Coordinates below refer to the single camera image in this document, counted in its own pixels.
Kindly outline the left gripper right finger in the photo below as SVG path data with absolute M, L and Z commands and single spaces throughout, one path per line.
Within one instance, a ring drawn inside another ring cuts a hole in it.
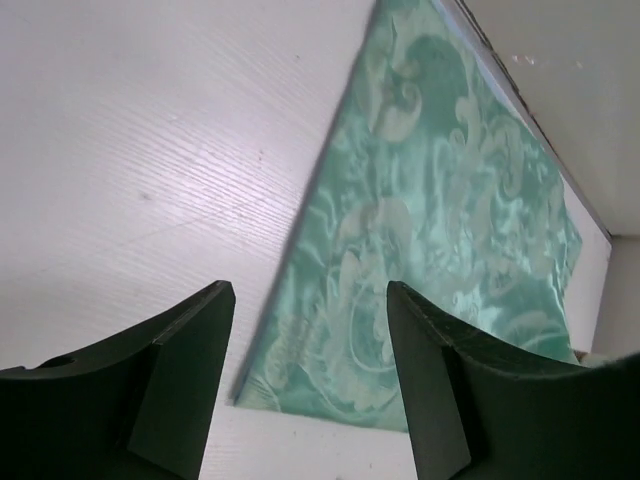
M 639 358 L 595 368 L 510 345 L 408 285 L 387 315 L 421 479 L 635 479 Z

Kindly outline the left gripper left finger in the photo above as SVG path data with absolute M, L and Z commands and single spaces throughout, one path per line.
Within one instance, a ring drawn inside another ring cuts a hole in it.
M 38 367 L 1 373 L 5 479 L 195 479 L 231 333 L 217 281 Z

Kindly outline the green patterned cloth placemat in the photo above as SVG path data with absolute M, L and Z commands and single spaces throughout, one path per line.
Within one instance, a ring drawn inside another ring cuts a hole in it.
M 386 289 L 571 363 L 559 169 L 430 1 L 382 1 L 234 402 L 407 428 Z

